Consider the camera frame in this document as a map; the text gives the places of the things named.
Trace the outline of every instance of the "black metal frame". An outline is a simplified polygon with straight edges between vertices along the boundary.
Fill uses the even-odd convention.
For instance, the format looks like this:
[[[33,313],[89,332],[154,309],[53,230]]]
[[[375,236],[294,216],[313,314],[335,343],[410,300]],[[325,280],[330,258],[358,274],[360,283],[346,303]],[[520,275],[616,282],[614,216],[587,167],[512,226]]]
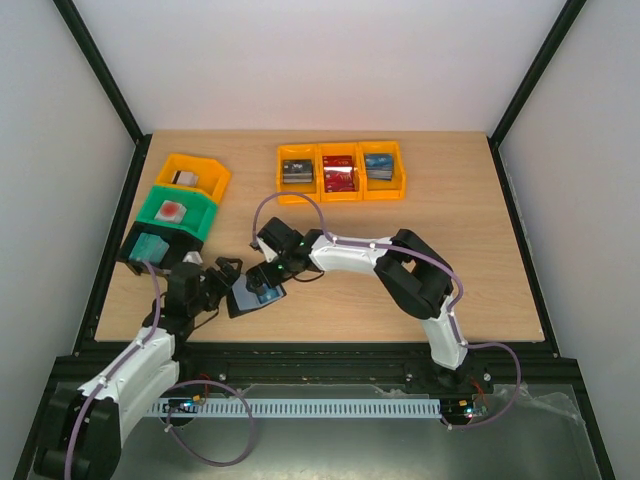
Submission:
[[[95,376],[125,347],[120,342],[96,342],[100,319],[115,257],[122,242],[131,205],[151,142],[143,135],[97,46],[93,42],[72,0],[53,0],[82,49],[98,80],[122,119],[136,149],[118,203],[96,280],[74,346],[74,354],[56,359],[35,416],[14,480],[26,479],[33,461],[35,442],[44,406],[59,383],[82,383]],[[517,239],[529,285],[542,324],[545,341],[510,343],[522,364],[523,376],[530,384],[568,384],[578,399],[582,417],[603,479],[614,474],[591,408],[582,375],[575,360],[560,357],[558,344],[542,297],[524,230],[500,157],[499,146],[513,125],[538,80],[560,46],[586,0],[568,0],[540,51],[505,111],[493,135],[487,139]],[[407,385],[407,368],[430,358],[428,344],[332,344],[332,343],[195,343],[191,357],[205,371],[224,374],[234,385],[250,383],[375,383],[380,386]],[[500,349],[476,353],[491,371],[495,383],[511,383],[515,377],[513,360]]]

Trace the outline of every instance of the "plastic container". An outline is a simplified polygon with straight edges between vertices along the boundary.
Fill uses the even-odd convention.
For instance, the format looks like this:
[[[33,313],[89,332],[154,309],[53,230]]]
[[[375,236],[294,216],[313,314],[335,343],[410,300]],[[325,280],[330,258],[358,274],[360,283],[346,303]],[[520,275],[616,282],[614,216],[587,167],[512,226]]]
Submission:
[[[186,187],[171,183],[178,170],[193,172],[198,175],[196,186]],[[220,205],[229,180],[231,180],[231,172],[213,158],[172,153],[156,178],[156,185],[190,192],[200,192],[216,205]]]
[[[353,183],[355,192],[325,192],[324,171],[322,170],[322,157],[350,155],[353,158]],[[320,143],[318,144],[318,157],[320,167],[320,200],[322,202],[356,202],[363,199],[363,172],[364,163],[362,151],[357,143]]]
[[[284,183],[282,178],[282,167],[285,160],[311,160],[313,164],[313,182],[311,183]],[[322,169],[318,156],[318,145],[280,145],[278,147],[278,165],[276,171],[276,191],[277,192],[299,192],[311,197],[315,202],[320,201],[320,190],[322,181]],[[307,203],[304,198],[295,195],[282,195],[278,197],[278,202],[283,205],[294,203]]]
[[[169,244],[167,253],[164,255],[160,263],[156,265],[161,269],[160,273],[163,275],[171,271],[171,268],[176,263],[181,262],[187,253],[193,251],[200,252],[204,245],[202,240],[197,239],[185,230],[150,223],[134,222],[129,229],[127,238],[125,238],[122,243],[122,247],[120,247],[120,250],[118,251],[116,260],[118,262],[125,263],[136,275],[148,273],[147,268],[142,262],[129,260],[131,252],[133,251],[141,233],[157,235]]]
[[[176,224],[155,220],[154,217],[165,200],[184,205],[187,212],[182,222]],[[202,193],[156,185],[151,188],[136,221],[184,230],[204,242],[217,211],[218,206]]]
[[[390,153],[393,156],[393,175],[390,181],[367,177],[366,166],[363,168],[364,200],[399,200],[407,193],[407,173],[402,163],[402,154],[398,142],[360,142],[362,163],[365,164],[367,153]]]

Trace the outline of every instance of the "white wall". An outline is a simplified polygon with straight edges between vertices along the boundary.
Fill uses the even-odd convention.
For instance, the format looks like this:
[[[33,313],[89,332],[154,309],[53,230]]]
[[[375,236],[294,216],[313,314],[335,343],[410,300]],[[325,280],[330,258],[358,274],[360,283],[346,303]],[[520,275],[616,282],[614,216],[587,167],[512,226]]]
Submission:
[[[133,143],[53,2],[0,2],[0,478],[71,353]]]
[[[502,148],[565,356],[638,478],[640,3],[587,2]]]
[[[564,0],[77,0],[144,131],[491,132]]]

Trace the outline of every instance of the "table top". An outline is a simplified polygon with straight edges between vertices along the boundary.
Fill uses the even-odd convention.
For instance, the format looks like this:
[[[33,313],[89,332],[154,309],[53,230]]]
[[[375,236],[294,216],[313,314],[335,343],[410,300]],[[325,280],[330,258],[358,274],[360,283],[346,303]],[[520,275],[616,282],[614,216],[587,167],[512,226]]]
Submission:
[[[238,257],[263,260],[248,246],[258,203],[275,191],[281,144],[397,140],[407,171],[400,201],[321,204],[339,235],[376,238],[399,228],[418,234],[462,278],[456,314],[470,341],[542,341],[544,336],[484,133],[332,131],[159,131],[153,135],[127,231],[170,153],[215,158],[232,173],[204,245],[205,264]],[[277,215],[305,233],[318,227],[313,208],[265,206],[258,226]],[[161,287],[166,283],[161,280]],[[287,282],[288,295],[260,311],[220,315],[190,337],[212,342],[422,342],[420,323],[402,312],[377,277],[329,272],[313,283]],[[131,340],[154,298],[148,275],[116,264],[98,341]],[[201,315],[196,324],[206,319]]]

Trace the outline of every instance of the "wooden surface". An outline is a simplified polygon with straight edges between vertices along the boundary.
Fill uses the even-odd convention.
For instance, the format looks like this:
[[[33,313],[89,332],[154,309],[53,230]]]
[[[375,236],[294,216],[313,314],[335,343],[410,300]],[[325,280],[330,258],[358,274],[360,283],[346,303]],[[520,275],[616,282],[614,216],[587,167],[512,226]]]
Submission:
[[[254,265],[261,261],[261,254],[248,246],[251,222],[260,200],[274,192],[276,147],[350,140],[398,140],[408,175],[407,197],[401,201],[321,204],[329,229],[340,235],[369,238],[393,235],[399,228],[413,230],[462,278],[465,296],[456,313],[468,340],[543,340],[482,133],[157,132],[129,225],[169,153],[216,158],[231,170],[232,178],[203,249],[204,260],[212,264],[218,256],[240,257],[246,266]],[[280,206],[273,201],[263,210],[259,227],[273,215],[303,233],[318,226],[310,206]],[[426,340],[418,321],[395,305],[377,277],[331,272],[309,284],[287,282],[286,290],[283,300],[233,320],[224,304],[218,318],[194,332],[191,340]],[[148,275],[136,277],[117,264],[96,339],[132,339],[150,311],[153,296]]]

